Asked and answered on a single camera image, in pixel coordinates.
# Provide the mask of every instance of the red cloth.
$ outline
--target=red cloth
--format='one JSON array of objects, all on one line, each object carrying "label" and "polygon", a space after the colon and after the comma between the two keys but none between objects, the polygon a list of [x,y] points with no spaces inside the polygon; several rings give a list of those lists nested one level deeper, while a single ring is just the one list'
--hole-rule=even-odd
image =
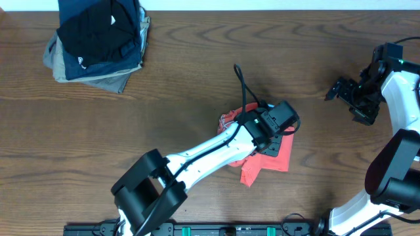
[{"label": "red cloth", "polygon": [[[258,104],[254,102],[251,104],[247,104],[245,110],[246,112],[248,112],[253,109],[256,109],[257,107]],[[217,134],[220,134],[221,132],[226,130],[234,122],[235,116],[241,112],[242,108],[239,108],[237,110],[230,111],[229,113],[222,115],[222,117],[219,119],[219,127],[217,129]],[[293,127],[289,127],[286,130],[293,131],[295,129]],[[289,136],[283,136],[277,157],[263,155],[255,151],[245,159],[241,161],[234,161],[229,165],[231,167],[242,166],[241,183],[245,184],[248,187],[251,187],[251,184],[255,181],[255,179],[258,176],[258,173],[262,168],[282,172],[287,172],[289,170],[289,160],[292,143],[293,134]]]}]

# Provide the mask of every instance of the white background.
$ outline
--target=white background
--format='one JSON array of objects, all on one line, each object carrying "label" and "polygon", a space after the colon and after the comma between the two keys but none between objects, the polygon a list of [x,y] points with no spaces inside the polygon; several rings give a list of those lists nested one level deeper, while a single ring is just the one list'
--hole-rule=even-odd
[{"label": "white background", "polygon": [[[140,0],[140,4],[146,10],[420,9],[420,0]],[[0,7],[3,10],[58,10],[58,0],[0,0]]]}]

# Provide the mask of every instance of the wooden table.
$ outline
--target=wooden table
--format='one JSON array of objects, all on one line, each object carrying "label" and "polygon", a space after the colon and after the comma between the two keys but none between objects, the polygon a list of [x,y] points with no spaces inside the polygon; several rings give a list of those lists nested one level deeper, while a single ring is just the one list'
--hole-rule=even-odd
[{"label": "wooden table", "polygon": [[[176,221],[315,218],[364,187],[392,136],[387,106],[366,127],[324,95],[340,75],[358,79],[375,46],[419,35],[418,12],[147,13],[144,68],[122,95],[54,81],[42,54],[57,12],[0,14],[0,235],[60,235],[69,222],[115,218],[110,188],[143,153],[193,147],[240,107],[234,63],[260,98],[287,100],[301,116],[289,172],[263,170],[248,188],[240,168],[221,168],[192,188]],[[419,45],[404,45],[420,62]],[[396,235],[420,235],[391,222]]]}]

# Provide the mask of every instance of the black garment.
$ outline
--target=black garment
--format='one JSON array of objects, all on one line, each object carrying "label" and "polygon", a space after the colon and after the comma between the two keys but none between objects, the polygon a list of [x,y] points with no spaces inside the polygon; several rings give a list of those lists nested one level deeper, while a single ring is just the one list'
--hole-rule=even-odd
[{"label": "black garment", "polygon": [[99,62],[120,61],[124,53],[122,46],[135,41],[137,23],[131,21],[116,0],[101,0],[64,22],[57,34],[64,49],[87,67]]}]

